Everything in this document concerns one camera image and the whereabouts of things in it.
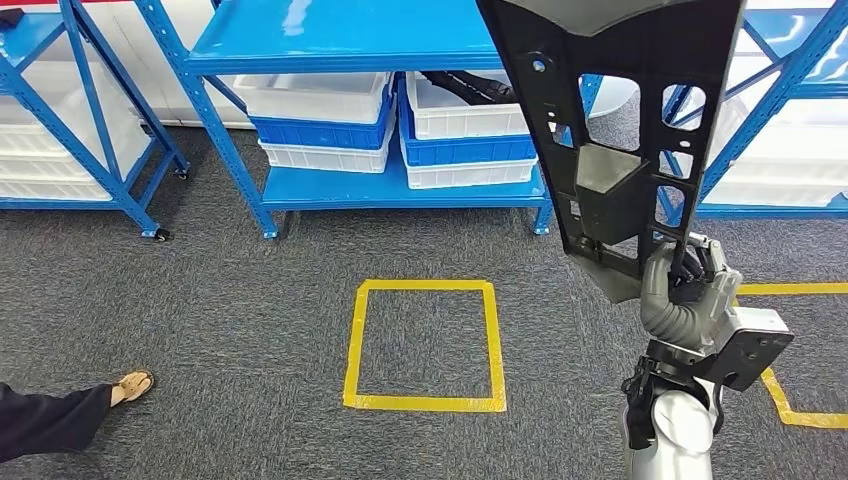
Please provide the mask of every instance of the black car part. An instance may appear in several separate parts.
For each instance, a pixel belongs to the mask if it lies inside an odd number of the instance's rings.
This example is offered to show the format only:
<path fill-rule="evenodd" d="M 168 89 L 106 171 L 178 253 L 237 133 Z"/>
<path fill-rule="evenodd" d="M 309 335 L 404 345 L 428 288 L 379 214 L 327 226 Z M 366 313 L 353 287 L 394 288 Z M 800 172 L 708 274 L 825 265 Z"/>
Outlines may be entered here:
<path fill-rule="evenodd" d="M 743 1 L 477 0 L 530 126 L 565 251 L 613 301 L 638 296 L 660 237 L 676 242 L 672 272 L 687 275 L 690 223 Z M 589 137 L 583 74 L 638 84 L 638 148 Z M 699 127 L 663 122 L 663 92 L 674 85 L 703 91 Z M 573 146 L 561 141 L 569 131 Z M 691 155 L 687 178 L 660 171 L 662 151 Z M 657 215 L 658 189 L 668 187 L 682 202 L 679 219 Z M 628 240 L 635 252 L 614 248 Z"/>

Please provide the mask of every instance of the shelf board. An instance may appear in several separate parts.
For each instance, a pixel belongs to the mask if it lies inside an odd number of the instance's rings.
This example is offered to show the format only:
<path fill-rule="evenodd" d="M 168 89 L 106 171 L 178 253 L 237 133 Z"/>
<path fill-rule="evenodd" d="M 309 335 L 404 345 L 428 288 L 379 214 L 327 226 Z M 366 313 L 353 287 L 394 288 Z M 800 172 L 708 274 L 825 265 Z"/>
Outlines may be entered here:
<path fill-rule="evenodd" d="M 526 183 L 412 190 L 397 132 L 382 174 L 273 167 L 262 200 L 270 210 L 541 207 L 548 202 L 538 165 Z"/>
<path fill-rule="evenodd" d="M 837 195 L 825 207 L 791 207 L 770 205 L 725 205 L 702 203 L 698 205 L 697 218 L 740 219 L 740 218 L 848 218 L 848 198 Z"/>
<path fill-rule="evenodd" d="M 474 0 L 224 0 L 196 74 L 497 69 Z"/>
<path fill-rule="evenodd" d="M 784 57 L 801 46 L 826 13 L 826 8 L 748 10 L 745 18 L 765 43 Z M 848 95 L 848 34 L 843 32 L 837 42 L 804 79 L 796 98 Z"/>
<path fill-rule="evenodd" d="M 0 32 L 5 37 L 0 51 L 13 67 L 23 71 L 64 31 L 61 13 L 27 13 L 14 29 Z"/>

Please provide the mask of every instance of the shelf post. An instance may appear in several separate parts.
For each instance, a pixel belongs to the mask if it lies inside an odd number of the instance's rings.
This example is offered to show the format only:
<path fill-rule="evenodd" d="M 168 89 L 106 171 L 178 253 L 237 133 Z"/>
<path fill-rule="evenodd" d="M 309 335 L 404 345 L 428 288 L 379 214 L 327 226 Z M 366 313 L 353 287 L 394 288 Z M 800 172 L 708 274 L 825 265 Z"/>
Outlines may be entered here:
<path fill-rule="evenodd" d="M 203 122 L 209 138 L 218 149 L 221 160 L 229 170 L 239 191 L 241 191 L 248 208 L 259 222 L 263 235 L 265 238 L 276 237 L 278 234 L 277 225 L 262 204 L 262 196 L 256 188 L 256 183 L 250 177 L 232 138 L 230 138 L 230 134 L 224 128 L 224 124 L 212 104 L 212 99 L 206 93 L 203 78 L 194 73 L 189 73 L 185 68 L 185 61 L 189 52 L 180 41 L 173 23 L 168 18 L 168 13 L 162 6 L 162 2 L 160 0 L 134 1 L 142 18 L 153 33 L 156 43 L 159 44 L 159 48 L 177 75 L 177 79 L 185 90 L 194 110 Z"/>

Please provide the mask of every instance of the gray carpet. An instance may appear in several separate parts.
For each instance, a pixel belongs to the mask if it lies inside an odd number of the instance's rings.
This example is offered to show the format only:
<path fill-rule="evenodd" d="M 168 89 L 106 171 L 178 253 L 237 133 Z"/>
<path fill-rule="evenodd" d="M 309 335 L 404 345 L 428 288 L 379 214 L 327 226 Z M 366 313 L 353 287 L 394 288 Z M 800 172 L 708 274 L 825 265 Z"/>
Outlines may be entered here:
<path fill-rule="evenodd" d="M 593 128 L 615 135 L 628 109 Z M 192 179 L 166 179 L 152 213 L 172 242 L 120 214 L 0 212 L 0 379 L 58 394 L 144 366 L 156 388 L 111 412 L 88 456 L 0 465 L 0 478 L 623 478 L 621 380 L 645 345 L 636 306 L 611 306 L 530 233 L 532 212 L 276 215 L 262 240 L 203 131 L 174 130 Z M 261 178 L 255 134 L 234 138 Z M 757 282 L 845 281 L 848 225 L 700 222 Z M 343 408 L 356 288 L 366 278 L 476 278 L 495 286 L 503 414 Z M 798 338 L 775 370 L 798 410 L 848 412 L 848 298 L 744 298 Z M 482 300 L 376 292 L 360 391 L 489 393 Z M 848 432 L 782 425 L 761 383 L 728 394 L 719 479 L 844 479 Z"/>

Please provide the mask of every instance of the yellow floor tape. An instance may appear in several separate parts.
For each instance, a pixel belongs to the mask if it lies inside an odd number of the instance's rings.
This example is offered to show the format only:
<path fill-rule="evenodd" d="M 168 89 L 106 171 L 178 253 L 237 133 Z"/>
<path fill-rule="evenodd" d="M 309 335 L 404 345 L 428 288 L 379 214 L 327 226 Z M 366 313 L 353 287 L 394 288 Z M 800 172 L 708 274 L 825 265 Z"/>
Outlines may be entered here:
<path fill-rule="evenodd" d="M 463 397 L 406 397 L 395 395 L 359 395 L 359 364 L 365 332 L 365 313 L 368 292 L 371 290 L 480 290 L 483 294 L 483 314 L 489 347 L 489 376 L 492 396 Z M 431 412 L 503 412 L 506 410 L 506 384 L 503 356 L 498 329 L 495 288 L 485 280 L 365 280 L 356 291 L 353 307 L 353 326 L 350 332 L 347 373 L 342 403 L 346 407 L 376 410 L 417 410 Z"/>
<path fill-rule="evenodd" d="M 826 295 L 848 294 L 848 283 L 751 284 L 739 287 L 738 295 Z M 786 425 L 848 429 L 848 413 L 795 412 L 783 392 L 774 370 L 760 376 L 774 401 L 780 421 Z"/>
<path fill-rule="evenodd" d="M 825 295 L 848 293 L 848 283 L 753 283 L 739 287 L 738 295 Z"/>

